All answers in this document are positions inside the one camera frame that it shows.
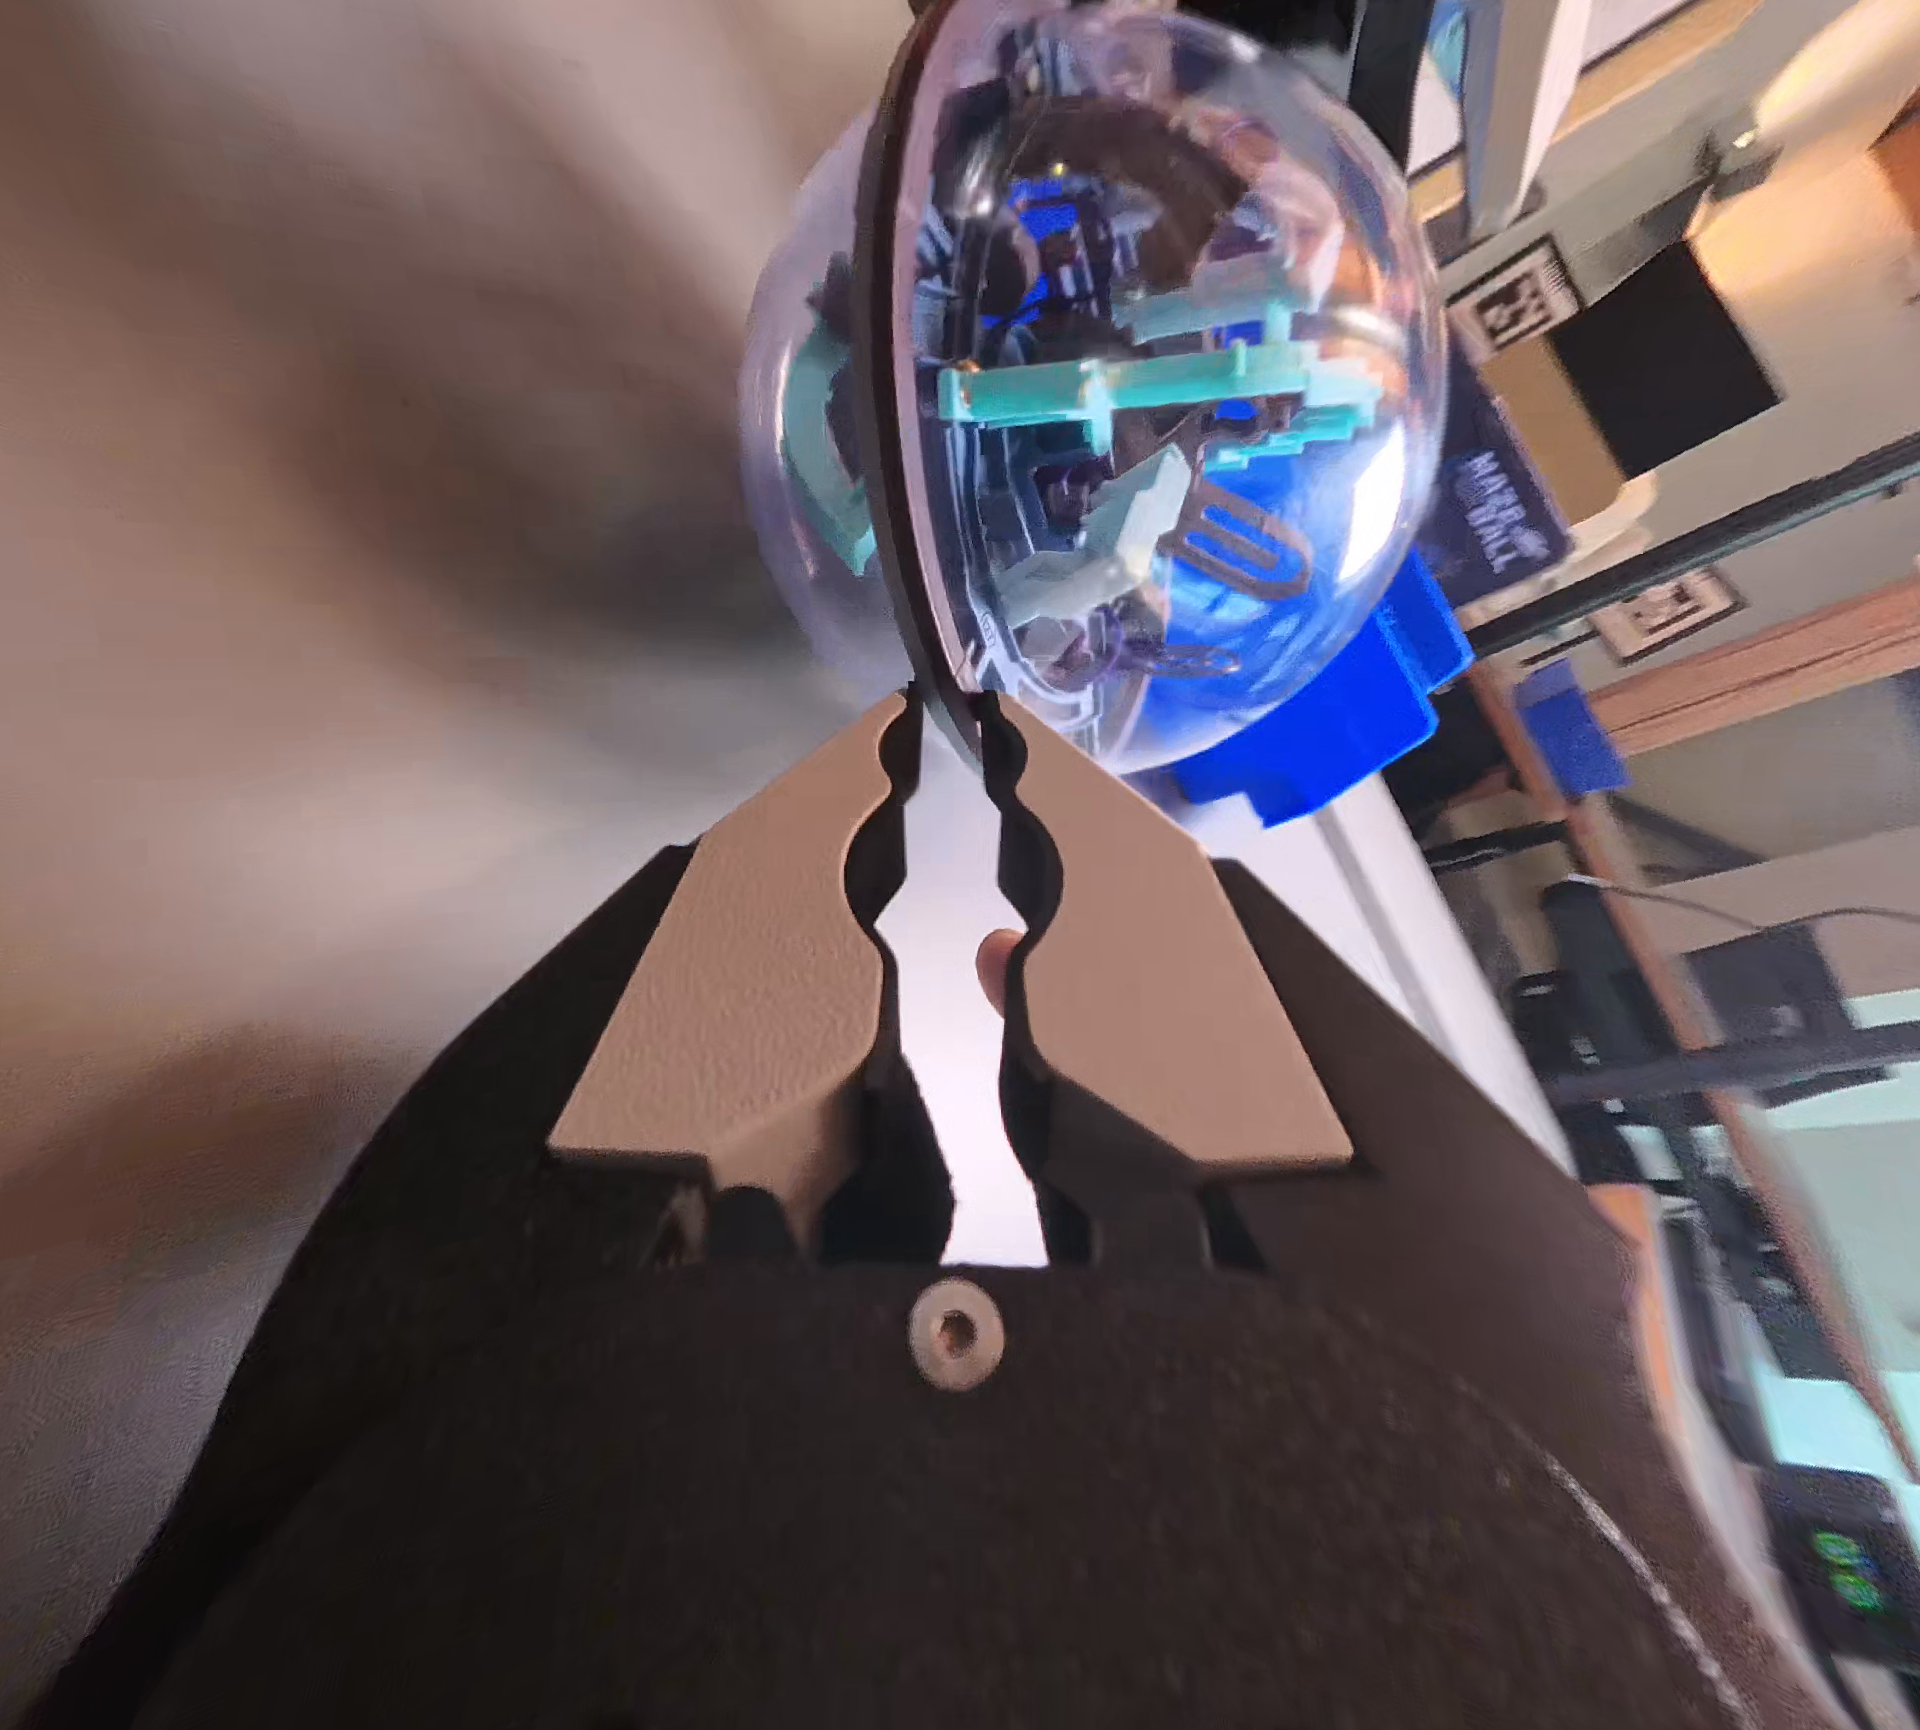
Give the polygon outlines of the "black and white marker tag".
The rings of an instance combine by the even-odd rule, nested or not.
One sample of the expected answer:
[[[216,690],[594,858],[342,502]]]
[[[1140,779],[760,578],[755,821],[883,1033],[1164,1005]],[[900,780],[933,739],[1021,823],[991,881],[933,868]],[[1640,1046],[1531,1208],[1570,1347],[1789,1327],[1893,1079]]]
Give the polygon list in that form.
[[[1502,260],[1451,303],[1461,346],[1482,365],[1579,319],[1587,308],[1554,237]]]

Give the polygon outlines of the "clear maze ball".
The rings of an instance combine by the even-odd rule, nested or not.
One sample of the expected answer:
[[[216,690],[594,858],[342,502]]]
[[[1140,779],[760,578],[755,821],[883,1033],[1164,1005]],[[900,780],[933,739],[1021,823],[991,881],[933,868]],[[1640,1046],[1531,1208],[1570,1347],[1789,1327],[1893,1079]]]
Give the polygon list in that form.
[[[1299,63],[1144,0],[940,0],[800,186],[738,374],[759,548],[848,686],[1116,777],[1275,716],[1429,516],[1405,176]]]

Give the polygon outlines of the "blue plastic bin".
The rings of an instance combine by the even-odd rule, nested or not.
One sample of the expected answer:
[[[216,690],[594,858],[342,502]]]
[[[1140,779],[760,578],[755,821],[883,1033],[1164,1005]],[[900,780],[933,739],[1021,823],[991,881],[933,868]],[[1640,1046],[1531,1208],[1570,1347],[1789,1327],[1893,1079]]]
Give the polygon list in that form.
[[[1173,765],[1188,806],[1242,800],[1262,827],[1317,814],[1422,746],[1436,700],[1475,661],[1448,597],[1413,552],[1376,611],[1295,697]]]

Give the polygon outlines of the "dark blue maze ball box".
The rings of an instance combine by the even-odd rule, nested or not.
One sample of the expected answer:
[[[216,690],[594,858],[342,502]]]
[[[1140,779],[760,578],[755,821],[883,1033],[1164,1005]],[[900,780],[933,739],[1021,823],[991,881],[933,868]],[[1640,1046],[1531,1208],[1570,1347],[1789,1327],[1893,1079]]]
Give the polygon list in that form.
[[[1566,518],[1473,367],[1452,372],[1439,477],[1414,542],[1454,612],[1531,585],[1573,555]]]

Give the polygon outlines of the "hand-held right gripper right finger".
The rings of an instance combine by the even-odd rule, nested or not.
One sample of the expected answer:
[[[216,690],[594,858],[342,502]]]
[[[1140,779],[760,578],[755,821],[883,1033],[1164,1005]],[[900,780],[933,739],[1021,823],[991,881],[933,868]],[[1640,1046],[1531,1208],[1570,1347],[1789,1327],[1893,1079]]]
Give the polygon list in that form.
[[[1075,1208],[1344,1171],[1352,1139],[1202,845],[1018,703],[984,707],[1016,1158]]]

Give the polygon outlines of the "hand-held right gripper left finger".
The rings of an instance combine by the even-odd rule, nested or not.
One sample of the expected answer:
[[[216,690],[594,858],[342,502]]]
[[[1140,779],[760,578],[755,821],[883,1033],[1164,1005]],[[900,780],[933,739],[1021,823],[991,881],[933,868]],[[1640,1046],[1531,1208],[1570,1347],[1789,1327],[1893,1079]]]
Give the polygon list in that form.
[[[549,1135],[579,1162],[823,1208],[858,1154],[856,1082],[886,961],[850,897],[860,830],[897,798],[897,690],[713,824]]]

